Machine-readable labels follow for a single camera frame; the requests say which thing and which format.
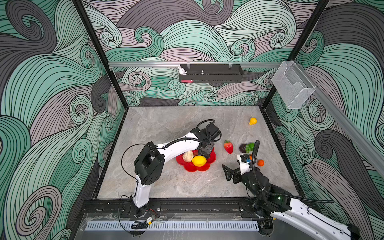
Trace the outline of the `red fake strawberry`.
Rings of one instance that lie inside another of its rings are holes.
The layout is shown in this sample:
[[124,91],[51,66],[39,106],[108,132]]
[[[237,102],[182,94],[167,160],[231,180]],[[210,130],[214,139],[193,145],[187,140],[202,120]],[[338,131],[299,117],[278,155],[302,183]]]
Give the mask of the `red fake strawberry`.
[[234,152],[234,146],[233,143],[230,141],[225,141],[224,143],[224,149],[228,154],[232,154]]

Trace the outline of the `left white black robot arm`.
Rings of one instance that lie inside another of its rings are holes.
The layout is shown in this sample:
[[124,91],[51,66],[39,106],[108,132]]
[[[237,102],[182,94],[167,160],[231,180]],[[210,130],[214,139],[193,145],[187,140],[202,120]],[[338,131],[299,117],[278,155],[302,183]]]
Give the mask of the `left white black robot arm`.
[[152,184],[161,176],[165,164],[176,159],[188,172],[209,169],[215,162],[215,143],[222,133],[215,125],[215,120],[200,122],[185,136],[165,144],[148,142],[134,161],[137,187],[133,203],[137,208],[144,207],[150,198]]

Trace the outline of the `yellow fake lemon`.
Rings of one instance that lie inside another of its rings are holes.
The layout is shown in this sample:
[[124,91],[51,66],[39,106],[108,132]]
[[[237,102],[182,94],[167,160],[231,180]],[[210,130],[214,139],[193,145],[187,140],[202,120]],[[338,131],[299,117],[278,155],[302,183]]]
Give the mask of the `yellow fake lemon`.
[[195,156],[192,163],[196,167],[202,167],[207,163],[207,159],[204,156]]

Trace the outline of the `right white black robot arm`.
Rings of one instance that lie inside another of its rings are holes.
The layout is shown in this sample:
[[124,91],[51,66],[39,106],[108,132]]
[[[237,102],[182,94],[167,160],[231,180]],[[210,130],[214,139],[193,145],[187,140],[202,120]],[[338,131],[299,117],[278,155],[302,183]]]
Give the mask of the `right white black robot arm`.
[[280,220],[315,240],[359,240],[360,230],[353,224],[342,224],[332,220],[312,206],[332,204],[332,200],[311,200],[293,196],[284,189],[270,183],[259,168],[240,163],[232,170],[222,165],[226,180],[241,183],[254,195],[252,206],[257,216]]

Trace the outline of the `green fake lime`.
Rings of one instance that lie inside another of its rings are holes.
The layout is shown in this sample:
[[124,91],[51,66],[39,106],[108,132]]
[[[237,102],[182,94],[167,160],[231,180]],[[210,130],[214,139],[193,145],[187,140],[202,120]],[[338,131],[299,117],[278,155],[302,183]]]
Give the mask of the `green fake lime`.
[[251,154],[254,150],[254,146],[255,146],[254,143],[250,143],[250,144],[246,145],[246,148],[245,148],[246,153]]

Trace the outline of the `red flower-shaped fruit bowl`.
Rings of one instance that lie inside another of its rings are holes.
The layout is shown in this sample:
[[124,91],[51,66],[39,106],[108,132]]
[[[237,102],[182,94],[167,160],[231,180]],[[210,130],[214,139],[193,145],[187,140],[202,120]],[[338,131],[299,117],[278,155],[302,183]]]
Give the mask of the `red flower-shaped fruit bowl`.
[[189,151],[176,157],[177,163],[183,166],[187,172],[205,172],[216,159],[215,149],[213,149],[210,156],[207,158],[199,154],[198,150]]

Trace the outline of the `beige fake pear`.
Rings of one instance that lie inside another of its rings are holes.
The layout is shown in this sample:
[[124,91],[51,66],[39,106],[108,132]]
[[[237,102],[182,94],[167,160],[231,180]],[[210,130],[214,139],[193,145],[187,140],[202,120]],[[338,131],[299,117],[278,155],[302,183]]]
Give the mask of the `beige fake pear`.
[[193,153],[193,151],[187,151],[187,152],[185,152],[185,153],[183,154],[182,158],[183,158],[184,162],[186,162],[186,163],[190,163],[190,162],[193,160],[193,158],[194,158],[194,153]]

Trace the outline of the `small yellow fake pear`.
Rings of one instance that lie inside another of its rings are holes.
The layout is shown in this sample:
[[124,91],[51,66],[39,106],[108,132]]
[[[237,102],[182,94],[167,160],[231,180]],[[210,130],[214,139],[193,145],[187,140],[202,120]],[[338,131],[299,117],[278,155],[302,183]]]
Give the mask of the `small yellow fake pear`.
[[249,126],[253,126],[255,124],[257,124],[258,120],[256,118],[251,118],[250,121],[249,121]]

